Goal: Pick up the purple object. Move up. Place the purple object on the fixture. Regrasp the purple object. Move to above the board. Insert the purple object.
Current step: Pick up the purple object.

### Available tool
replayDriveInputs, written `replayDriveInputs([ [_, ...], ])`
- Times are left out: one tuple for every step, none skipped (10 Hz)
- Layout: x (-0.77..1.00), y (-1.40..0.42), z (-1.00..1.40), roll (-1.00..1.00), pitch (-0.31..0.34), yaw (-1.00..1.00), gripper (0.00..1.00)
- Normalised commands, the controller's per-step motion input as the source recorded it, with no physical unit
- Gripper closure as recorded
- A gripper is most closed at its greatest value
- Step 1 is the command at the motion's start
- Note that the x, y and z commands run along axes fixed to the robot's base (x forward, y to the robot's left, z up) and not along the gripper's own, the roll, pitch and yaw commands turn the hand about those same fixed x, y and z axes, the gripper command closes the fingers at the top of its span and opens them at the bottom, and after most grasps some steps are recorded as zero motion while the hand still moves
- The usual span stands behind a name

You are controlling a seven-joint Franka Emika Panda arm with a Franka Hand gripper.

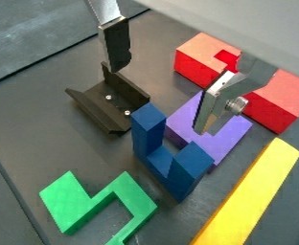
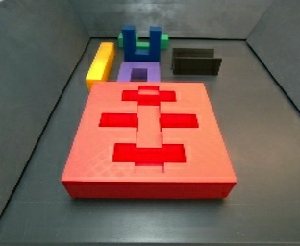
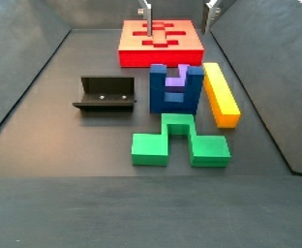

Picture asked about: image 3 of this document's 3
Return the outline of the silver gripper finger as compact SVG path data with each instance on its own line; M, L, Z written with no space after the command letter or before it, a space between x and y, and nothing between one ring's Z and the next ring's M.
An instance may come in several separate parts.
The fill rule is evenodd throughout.
M221 13L220 5L221 0L202 0L201 34L206 33L214 16Z
M152 36L152 4L148 0L138 0L141 8L138 9L138 15L148 21L148 36Z

